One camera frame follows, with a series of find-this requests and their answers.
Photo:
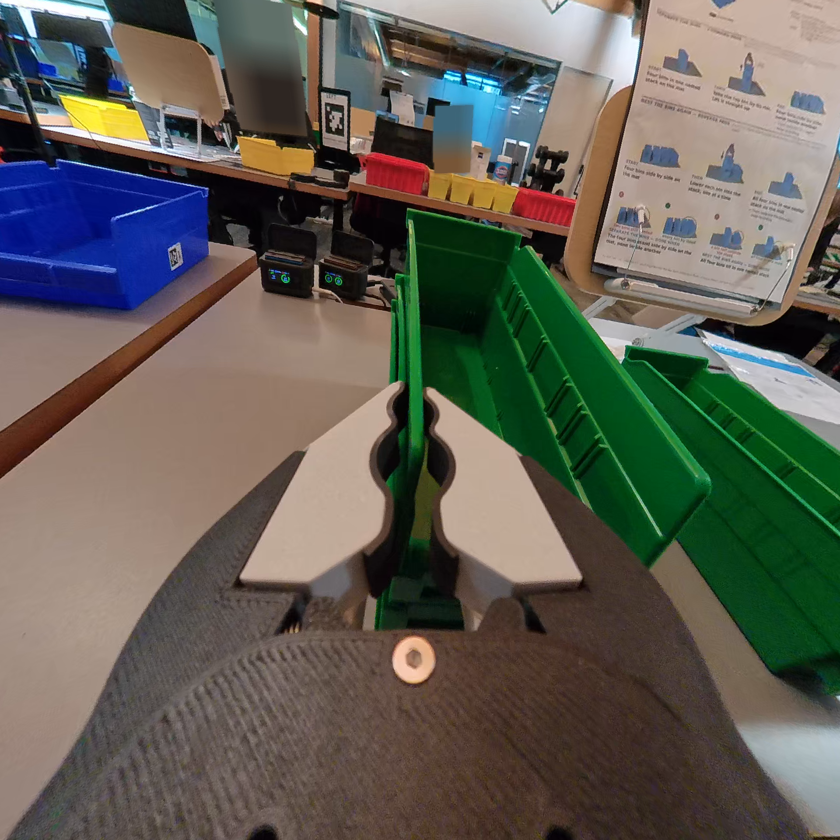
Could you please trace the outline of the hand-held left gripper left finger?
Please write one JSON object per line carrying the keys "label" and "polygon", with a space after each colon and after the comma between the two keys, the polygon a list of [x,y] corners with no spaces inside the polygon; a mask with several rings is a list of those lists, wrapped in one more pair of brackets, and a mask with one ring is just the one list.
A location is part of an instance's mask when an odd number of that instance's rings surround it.
{"label": "hand-held left gripper left finger", "polygon": [[369,599],[394,572],[398,504],[390,478],[401,462],[407,386],[394,382],[301,454],[239,582],[261,592],[329,599],[362,624]]}

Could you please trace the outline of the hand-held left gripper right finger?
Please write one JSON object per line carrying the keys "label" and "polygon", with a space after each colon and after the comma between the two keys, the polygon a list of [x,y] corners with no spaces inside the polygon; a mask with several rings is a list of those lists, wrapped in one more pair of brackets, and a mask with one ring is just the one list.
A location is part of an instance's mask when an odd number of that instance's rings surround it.
{"label": "hand-held left gripper right finger", "polygon": [[429,567],[466,629],[493,602],[581,587],[582,572],[518,451],[432,387],[423,395]]}

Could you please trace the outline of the grey desk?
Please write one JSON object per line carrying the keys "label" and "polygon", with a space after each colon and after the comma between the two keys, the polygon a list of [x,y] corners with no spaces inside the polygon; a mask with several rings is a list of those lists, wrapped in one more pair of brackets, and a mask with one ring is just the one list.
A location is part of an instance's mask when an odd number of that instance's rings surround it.
{"label": "grey desk", "polygon": [[2,479],[2,837],[838,835],[838,700],[772,677],[676,547],[656,616],[563,535],[581,587],[478,630],[240,584],[391,330],[254,274]]}
{"label": "grey desk", "polygon": [[208,257],[131,311],[3,297],[1,475],[256,269],[252,250],[210,244]]}

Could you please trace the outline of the black charging case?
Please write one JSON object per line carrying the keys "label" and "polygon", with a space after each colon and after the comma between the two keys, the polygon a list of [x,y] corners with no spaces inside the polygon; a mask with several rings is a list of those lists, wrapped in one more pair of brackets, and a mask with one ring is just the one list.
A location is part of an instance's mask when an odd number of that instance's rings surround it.
{"label": "black charging case", "polygon": [[285,224],[271,224],[267,249],[258,258],[263,290],[294,298],[310,299],[318,261],[314,232]]}
{"label": "black charging case", "polygon": [[319,287],[341,299],[362,300],[368,291],[374,248],[367,237],[333,230],[330,251],[318,263]]}

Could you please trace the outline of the white and blue paper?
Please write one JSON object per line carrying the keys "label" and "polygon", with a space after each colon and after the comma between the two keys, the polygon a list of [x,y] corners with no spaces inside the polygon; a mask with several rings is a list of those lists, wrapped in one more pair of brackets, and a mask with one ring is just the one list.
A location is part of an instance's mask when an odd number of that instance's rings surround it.
{"label": "white and blue paper", "polygon": [[808,366],[782,353],[700,330],[707,348],[720,356],[741,382],[787,413],[839,425],[839,392]]}

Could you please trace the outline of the red plastic bin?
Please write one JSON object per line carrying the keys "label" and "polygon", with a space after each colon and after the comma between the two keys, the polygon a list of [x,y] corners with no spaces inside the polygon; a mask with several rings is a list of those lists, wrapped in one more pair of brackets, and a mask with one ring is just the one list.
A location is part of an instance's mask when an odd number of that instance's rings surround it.
{"label": "red plastic bin", "polygon": [[519,217],[568,227],[574,215],[576,199],[557,193],[521,187],[514,199],[511,213]]}
{"label": "red plastic bin", "polygon": [[427,194],[430,170],[424,163],[372,152],[363,157],[361,166],[367,186],[417,196]]}

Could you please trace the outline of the blue plastic bin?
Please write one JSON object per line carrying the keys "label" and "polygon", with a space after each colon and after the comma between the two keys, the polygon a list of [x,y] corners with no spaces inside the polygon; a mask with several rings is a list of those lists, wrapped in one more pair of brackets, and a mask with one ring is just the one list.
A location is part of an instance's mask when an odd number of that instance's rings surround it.
{"label": "blue plastic bin", "polygon": [[208,256],[208,190],[94,165],[1,166],[1,293],[136,309]]}

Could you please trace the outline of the black dumbbell rack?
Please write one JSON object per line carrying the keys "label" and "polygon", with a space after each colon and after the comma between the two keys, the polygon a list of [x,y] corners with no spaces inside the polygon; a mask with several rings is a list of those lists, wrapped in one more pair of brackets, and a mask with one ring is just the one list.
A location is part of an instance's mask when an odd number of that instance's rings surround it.
{"label": "black dumbbell rack", "polygon": [[565,176],[564,164],[569,160],[569,156],[567,150],[550,150],[544,144],[538,146],[528,167],[527,188],[562,196],[560,184]]}

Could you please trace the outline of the yellow plastic bin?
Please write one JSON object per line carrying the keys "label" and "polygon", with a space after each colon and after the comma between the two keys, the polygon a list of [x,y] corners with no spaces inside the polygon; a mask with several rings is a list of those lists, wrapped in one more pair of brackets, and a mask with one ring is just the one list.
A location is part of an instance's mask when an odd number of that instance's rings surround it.
{"label": "yellow plastic bin", "polygon": [[149,141],[143,121],[134,108],[68,94],[61,94],[59,101],[75,129],[118,140]]}
{"label": "yellow plastic bin", "polygon": [[309,147],[282,146],[276,141],[237,137],[241,163],[244,167],[279,176],[309,175],[315,167],[315,153]]}

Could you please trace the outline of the long wooden workbench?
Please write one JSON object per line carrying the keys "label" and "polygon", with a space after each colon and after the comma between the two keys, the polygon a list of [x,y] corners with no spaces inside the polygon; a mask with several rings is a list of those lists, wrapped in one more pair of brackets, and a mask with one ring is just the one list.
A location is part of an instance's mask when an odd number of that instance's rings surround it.
{"label": "long wooden workbench", "polygon": [[512,213],[502,213],[493,209],[469,204],[452,203],[426,195],[399,192],[378,185],[368,185],[358,180],[350,180],[347,189],[332,188],[322,184],[303,182],[298,178],[274,175],[248,168],[228,157],[213,157],[206,154],[196,155],[181,148],[163,150],[149,143],[133,140],[113,139],[105,135],[90,134],[84,130],[72,128],[67,119],[58,124],[40,124],[45,138],[89,148],[100,152],[110,152],[129,156],[134,159],[154,161],[161,164],[181,166],[189,171],[219,175],[239,181],[252,182],[298,193],[320,196],[325,200],[346,203],[352,196],[366,195],[382,200],[403,203],[410,207],[424,207],[435,213],[451,213],[462,217],[486,219],[500,224],[509,224],[515,228],[535,230],[556,236],[568,236],[570,226],[553,224],[545,220],[522,217]]}

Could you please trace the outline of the black and white tag sign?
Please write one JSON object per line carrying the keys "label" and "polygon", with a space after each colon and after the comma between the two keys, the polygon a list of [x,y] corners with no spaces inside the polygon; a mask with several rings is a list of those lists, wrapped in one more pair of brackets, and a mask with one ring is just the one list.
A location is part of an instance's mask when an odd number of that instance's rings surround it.
{"label": "black and white tag sign", "polygon": [[351,91],[320,87],[318,94],[321,147],[325,150],[349,153]]}

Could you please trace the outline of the white sheet with blue pictures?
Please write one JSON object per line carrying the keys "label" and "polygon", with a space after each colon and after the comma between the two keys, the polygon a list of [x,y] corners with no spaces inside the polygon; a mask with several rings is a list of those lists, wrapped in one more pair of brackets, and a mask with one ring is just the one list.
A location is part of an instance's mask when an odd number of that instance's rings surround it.
{"label": "white sheet with blue pictures", "polygon": [[839,3],[646,2],[595,236],[603,295],[775,319],[832,201]]}

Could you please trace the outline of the black pole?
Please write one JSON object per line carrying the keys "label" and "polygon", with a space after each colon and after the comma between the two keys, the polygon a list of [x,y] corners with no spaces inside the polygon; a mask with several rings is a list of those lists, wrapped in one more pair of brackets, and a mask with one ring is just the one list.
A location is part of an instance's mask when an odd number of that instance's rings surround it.
{"label": "black pole", "polygon": [[46,137],[40,127],[38,115],[35,110],[35,104],[28,88],[28,82],[18,62],[14,47],[11,44],[9,30],[4,18],[1,18],[1,41],[10,64],[9,77],[18,96],[23,101],[24,109],[28,117],[29,127],[34,135],[35,142],[38,147],[38,156],[43,159],[49,167],[55,168],[57,164],[55,152],[47,143]]}

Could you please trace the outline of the black sheet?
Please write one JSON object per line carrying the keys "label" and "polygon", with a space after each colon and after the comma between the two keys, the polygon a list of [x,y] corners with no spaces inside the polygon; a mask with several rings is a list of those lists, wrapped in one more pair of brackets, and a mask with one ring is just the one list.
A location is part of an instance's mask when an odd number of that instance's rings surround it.
{"label": "black sheet", "polygon": [[196,41],[186,1],[104,1],[114,23]]}

